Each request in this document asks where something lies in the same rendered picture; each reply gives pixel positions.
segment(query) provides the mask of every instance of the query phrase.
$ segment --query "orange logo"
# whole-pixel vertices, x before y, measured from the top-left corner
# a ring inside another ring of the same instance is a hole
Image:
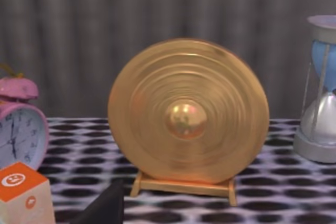
[[[13,187],[22,184],[26,179],[26,176],[21,173],[10,174],[3,178],[1,184],[5,187]]]
[[[36,198],[34,196],[29,196],[26,200],[26,208],[32,209],[35,206]]]

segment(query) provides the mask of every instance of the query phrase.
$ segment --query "hourglass base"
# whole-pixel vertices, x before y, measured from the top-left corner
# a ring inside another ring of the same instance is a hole
[[[336,145],[321,145],[306,137],[301,128],[295,134],[294,151],[300,156],[315,162],[336,163]]]

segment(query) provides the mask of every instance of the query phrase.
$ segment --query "hourglass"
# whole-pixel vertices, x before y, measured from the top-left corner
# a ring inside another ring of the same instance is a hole
[[[336,16],[312,16],[308,22],[313,25],[311,62],[293,147],[311,161],[336,163]],[[320,78],[318,93],[304,111],[312,65]]]

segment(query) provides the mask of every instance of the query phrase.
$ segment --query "black object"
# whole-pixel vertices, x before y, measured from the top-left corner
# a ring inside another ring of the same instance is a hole
[[[123,217],[123,182],[116,180],[70,224],[122,224]]]

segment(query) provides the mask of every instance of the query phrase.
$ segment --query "gong rim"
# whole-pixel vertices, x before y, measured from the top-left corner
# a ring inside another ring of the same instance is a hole
[[[121,152],[142,172],[214,184],[260,152],[269,110],[258,78],[232,52],[173,39],[144,49],[121,70],[108,121]]]

